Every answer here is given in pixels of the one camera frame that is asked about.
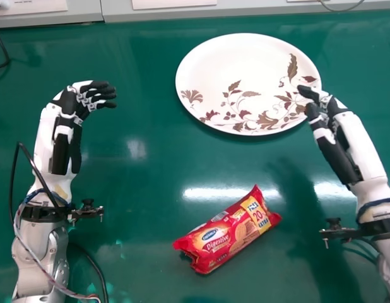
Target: blue cable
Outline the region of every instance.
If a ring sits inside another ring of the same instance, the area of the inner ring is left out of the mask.
[[[27,195],[23,202],[22,203],[25,203],[25,204],[28,204],[28,202],[30,202],[36,195],[40,194],[40,193],[44,193],[45,192],[45,189],[43,188],[40,188],[40,189],[37,189],[36,191],[33,191],[32,193],[30,193],[29,195]],[[60,201],[61,203],[63,203],[64,205],[66,205],[66,207],[70,207],[71,206],[71,203],[68,203],[65,199],[63,199],[62,197],[60,197],[57,193],[55,193],[54,191],[51,192],[54,197]]]

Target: white robotic arm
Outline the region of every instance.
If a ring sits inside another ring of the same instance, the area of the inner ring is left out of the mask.
[[[305,113],[322,154],[357,197],[358,230],[345,229],[333,218],[321,234],[326,245],[328,239],[374,236],[380,273],[390,293],[390,187],[379,155],[359,117],[337,98],[307,86],[298,90],[314,101]]]
[[[65,294],[96,299],[67,289],[65,218],[102,214],[101,207],[92,208],[92,200],[83,202],[81,210],[71,210],[70,185],[81,166],[82,122],[96,109],[116,107],[109,101],[115,97],[115,88],[107,82],[77,82],[58,93],[41,112],[33,155],[38,168],[37,173],[33,172],[35,182],[14,220],[12,255],[18,266],[18,280],[13,302],[61,303]],[[40,178],[52,197],[43,190]]]

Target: biscuit packet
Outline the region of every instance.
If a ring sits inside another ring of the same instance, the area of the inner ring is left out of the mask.
[[[281,220],[265,205],[258,186],[240,201],[173,243],[192,259],[191,267],[207,274],[236,255]]]

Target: plate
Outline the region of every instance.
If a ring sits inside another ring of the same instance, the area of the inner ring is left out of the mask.
[[[308,100],[299,84],[321,89],[313,62],[293,45],[256,33],[203,42],[183,58],[175,77],[180,101],[196,119],[244,136],[301,123]]]

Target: green tabletop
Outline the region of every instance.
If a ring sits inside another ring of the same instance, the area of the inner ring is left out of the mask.
[[[365,250],[336,241],[325,249],[318,234],[326,217],[355,227],[355,198],[306,123],[267,137],[234,136],[201,124],[179,102],[181,59],[205,40],[237,32],[305,52],[324,89],[361,117],[390,179],[390,11],[2,30],[13,62],[0,70],[0,303],[10,300],[17,277],[8,219],[15,143],[32,152],[42,108],[82,80],[108,80],[118,92],[117,109],[84,123],[83,163],[72,184],[74,201],[94,198],[105,220],[70,232],[102,267],[111,303],[383,302],[375,266],[353,252]],[[17,201],[32,182],[21,159]],[[283,221],[214,273],[195,274],[172,242],[254,184]],[[69,286],[100,292],[87,260],[73,249],[69,259]]]

